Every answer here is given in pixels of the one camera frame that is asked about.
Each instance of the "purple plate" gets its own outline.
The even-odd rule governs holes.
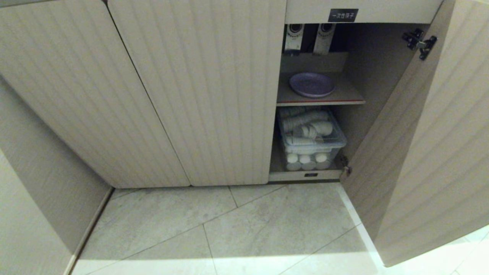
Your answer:
[[[323,97],[334,91],[331,78],[314,72],[295,74],[289,84],[294,92],[306,97]]]

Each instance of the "wall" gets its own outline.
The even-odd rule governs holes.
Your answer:
[[[110,190],[0,78],[0,274],[62,274]]]

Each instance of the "plastic storage box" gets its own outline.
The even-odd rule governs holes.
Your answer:
[[[286,170],[328,169],[346,145],[345,135],[326,107],[281,107],[277,117]]]

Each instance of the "striped cabinet door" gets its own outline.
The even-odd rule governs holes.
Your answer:
[[[111,0],[192,185],[268,181],[286,0]]]
[[[387,266],[489,224],[489,2],[445,0],[345,189]]]
[[[102,1],[1,8],[0,73],[112,186],[189,185]]]

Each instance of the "gray tile floor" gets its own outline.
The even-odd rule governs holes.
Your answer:
[[[338,183],[118,189],[72,274],[484,274],[488,232],[385,268]]]

